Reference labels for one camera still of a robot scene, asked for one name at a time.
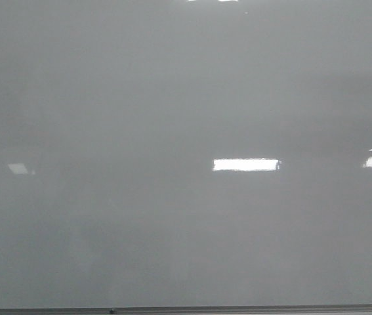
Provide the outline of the grey aluminium whiteboard frame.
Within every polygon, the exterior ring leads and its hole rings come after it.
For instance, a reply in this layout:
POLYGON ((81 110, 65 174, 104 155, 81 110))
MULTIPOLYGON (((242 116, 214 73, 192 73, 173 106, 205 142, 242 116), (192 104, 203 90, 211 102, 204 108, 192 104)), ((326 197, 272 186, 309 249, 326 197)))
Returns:
POLYGON ((372 304, 0 308, 0 314, 372 314, 372 304))

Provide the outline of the white glossy whiteboard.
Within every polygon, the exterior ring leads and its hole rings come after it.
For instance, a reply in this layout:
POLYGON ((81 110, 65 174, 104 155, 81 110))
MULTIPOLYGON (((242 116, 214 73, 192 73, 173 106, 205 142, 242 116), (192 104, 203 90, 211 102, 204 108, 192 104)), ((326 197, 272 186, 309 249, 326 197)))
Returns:
POLYGON ((0 1, 0 308, 372 304, 372 1, 0 1))

